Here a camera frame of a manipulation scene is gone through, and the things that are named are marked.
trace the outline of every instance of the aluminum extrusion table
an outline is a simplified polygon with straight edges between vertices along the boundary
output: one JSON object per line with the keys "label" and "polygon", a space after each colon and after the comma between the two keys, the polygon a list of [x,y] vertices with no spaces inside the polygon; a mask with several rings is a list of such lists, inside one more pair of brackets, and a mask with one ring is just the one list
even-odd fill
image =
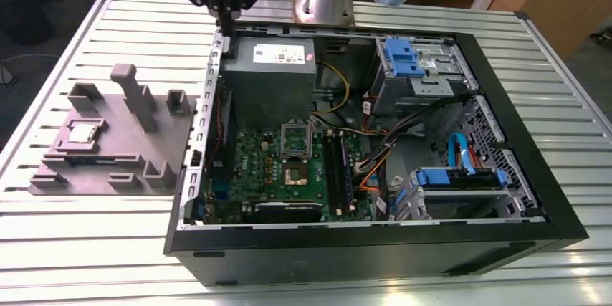
{"label": "aluminum extrusion table", "polygon": [[[249,20],[291,21],[290,0],[261,0]],[[366,27],[469,32],[479,40],[591,239],[481,277],[206,288],[162,254],[170,196],[31,196],[75,82],[110,81],[133,63],[154,94],[202,91],[215,20],[189,0],[97,0],[0,155],[0,302],[109,305],[595,305],[612,303],[611,124],[515,14],[355,4]]]}

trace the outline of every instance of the label sticker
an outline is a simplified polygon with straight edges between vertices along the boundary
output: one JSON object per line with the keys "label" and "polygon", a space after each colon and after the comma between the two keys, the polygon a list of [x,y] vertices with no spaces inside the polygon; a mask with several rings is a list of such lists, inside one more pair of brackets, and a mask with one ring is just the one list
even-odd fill
{"label": "label sticker", "polygon": [[306,64],[305,54],[305,46],[257,44],[253,52],[253,61],[257,64]]}
{"label": "label sticker", "polygon": [[405,179],[401,176],[397,175],[394,177],[394,180],[391,181],[391,186],[399,186],[403,181],[405,181]]}
{"label": "label sticker", "polygon": [[422,67],[437,68],[434,60],[422,60]]}
{"label": "label sticker", "polygon": [[365,102],[365,114],[370,115],[373,113],[373,103]]}
{"label": "label sticker", "polygon": [[379,197],[377,200],[377,207],[379,207],[381,211],[383,213],[387,212],[387,203],[383,201],[383,199]]}

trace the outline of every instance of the green circuit board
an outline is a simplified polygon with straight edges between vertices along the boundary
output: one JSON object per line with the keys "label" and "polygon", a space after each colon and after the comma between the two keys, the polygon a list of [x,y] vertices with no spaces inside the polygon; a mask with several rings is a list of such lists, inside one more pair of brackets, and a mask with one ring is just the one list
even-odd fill
{"label": "green circuit board", "polygon": [[[286,147],[302,149],[303,140],[295,135],[287,138]],[[367,221],[371,217],[371,201],[357,202],[357,210],[342,216],[329,207],[326,166],[322,133],[313,134],[311,158],[282,159],[282,132],[245,130],[239,132],[235,173],[230,183],[230,199],[219,203],[217,213],[225,223],[239,223],[241,204],[245,202],[314,202],[323,204],[325,221]],[[351,164],[362,159],[361,141],[347,135],[347,154]]]}

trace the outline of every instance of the ram slot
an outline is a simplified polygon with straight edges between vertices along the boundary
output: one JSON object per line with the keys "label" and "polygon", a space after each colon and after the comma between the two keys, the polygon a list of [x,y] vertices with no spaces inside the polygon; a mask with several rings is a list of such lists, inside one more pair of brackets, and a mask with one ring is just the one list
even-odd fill
{"label": "ram slot", "polygon": [[341,132],[341,136],[337,136],[337,152],[341,152],[341,176],[342,176],[342,188],[343,188],[343,209],[353,210],[351,205],[354,204],[354,179],[351,177],[351,166],[349,160],[347,146],[345,145],[345,132]]}
{"label": "ram slot", "polygon": [[351,171],[343,136],[329,133],[323,141],[323,157],[326,160],[327,196],[330,210],[342,215],[350,211],[354,201]]}

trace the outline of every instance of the gray 3d printed holder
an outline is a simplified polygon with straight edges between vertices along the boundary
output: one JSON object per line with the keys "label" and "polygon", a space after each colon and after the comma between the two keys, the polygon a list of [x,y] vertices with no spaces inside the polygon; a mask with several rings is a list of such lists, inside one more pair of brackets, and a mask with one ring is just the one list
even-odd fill
{"label": "gray 3d printed holder", "polygon": [[43,195],[171,195],[182,168],[197,97],[153,95],[137,67],[117,64],[111,79],[125,95],[77,83],[57,141],[33,177]]}

